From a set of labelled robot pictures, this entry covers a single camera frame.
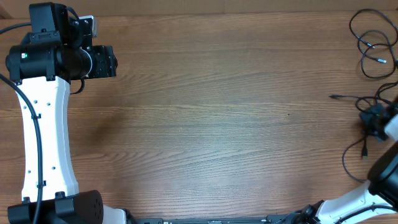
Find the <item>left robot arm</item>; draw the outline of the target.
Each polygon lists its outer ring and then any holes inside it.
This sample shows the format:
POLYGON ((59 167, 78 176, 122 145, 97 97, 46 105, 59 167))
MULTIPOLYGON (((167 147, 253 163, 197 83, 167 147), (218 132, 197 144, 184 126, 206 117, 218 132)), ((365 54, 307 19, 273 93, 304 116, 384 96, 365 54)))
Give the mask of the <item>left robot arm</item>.
POLYGON ((74 80, 116 76, 110 46, 93 45, 96 21, 63 4, 31 4, 24 40, 6 57, 5 82, 21 106, 25 177, 22 202, 10 223, 126 223, 127 213, 104 204, 97 190, 81 192, 70 155, 67 109, 74 80))

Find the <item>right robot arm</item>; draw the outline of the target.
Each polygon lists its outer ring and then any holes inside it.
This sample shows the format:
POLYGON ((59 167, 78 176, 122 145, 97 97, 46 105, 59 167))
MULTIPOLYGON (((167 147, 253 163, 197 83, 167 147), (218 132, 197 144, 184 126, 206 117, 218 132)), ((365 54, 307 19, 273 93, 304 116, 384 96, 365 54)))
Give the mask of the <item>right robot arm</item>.
POLYGON ((397 212, 397 143, 371 167, 368 179, 344 196, 308 205, 294 223, 358 223, 397 212))

